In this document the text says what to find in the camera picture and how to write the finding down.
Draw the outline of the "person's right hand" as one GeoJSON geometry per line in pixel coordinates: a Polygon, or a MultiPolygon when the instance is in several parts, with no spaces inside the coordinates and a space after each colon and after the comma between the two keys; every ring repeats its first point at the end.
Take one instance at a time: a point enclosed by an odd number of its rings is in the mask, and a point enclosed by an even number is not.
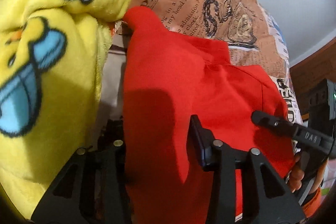
{"type": "MultiPolygon", "coordinates": [[[[299,161],[301,160],[301,153],[296,153],[294,156],[295,165],[291,169],[291,172],[289,174],[287,185],[292,193],[294,193],[296,190],[299,190],[302,186],[302,180],[305,176],[304,171],[300,167],[299,161]]],[[[317,175],[315,176],[314,183],[310,189],[309,194],[315,193],[317,189],[320,187],[321,182],[324,177],[324,172],[327,166],[328,160],[324,161],[322,165],[319,167],[317,171],[317,175]]]]}

